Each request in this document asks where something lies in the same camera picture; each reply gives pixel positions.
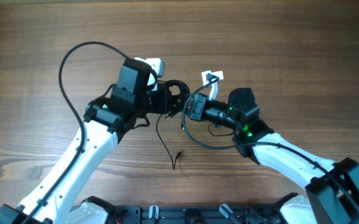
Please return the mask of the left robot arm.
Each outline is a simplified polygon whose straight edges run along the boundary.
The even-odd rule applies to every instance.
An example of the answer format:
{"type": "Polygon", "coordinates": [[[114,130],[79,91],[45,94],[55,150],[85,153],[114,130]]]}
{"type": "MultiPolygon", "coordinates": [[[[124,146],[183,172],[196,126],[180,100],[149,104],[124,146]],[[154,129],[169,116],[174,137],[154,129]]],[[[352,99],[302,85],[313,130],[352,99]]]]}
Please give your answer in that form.
{"type": "Polygon", "coordinates": [[[102,160],[139,127],[137,119],[174,114],[180,96],[190,92],[182,81],[159,81],[163,73],[159,58],[126,59],[117,83],[88,104],[75,138],[45,179],[16,208],[0,207],[0,223],[114,223],[114,205],[100,198],[73,205],[102,160]]]}

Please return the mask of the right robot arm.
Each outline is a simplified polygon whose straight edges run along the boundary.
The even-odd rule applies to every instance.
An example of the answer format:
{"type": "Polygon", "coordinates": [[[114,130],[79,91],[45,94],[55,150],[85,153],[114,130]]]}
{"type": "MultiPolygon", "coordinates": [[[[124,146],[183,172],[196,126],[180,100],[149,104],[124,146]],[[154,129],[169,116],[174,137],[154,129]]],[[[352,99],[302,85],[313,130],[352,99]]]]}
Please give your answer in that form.
{"type": "Polygon", "coordinates": [[[303,188],[278,206],[283,223],[359,223],[359,163],[315,156],[285,140],[260,117],[250,88],[237,88],[227,102],[194,92],[183,116],[234,130],[233,147],[244,158],[270,167],[303,188]]]}

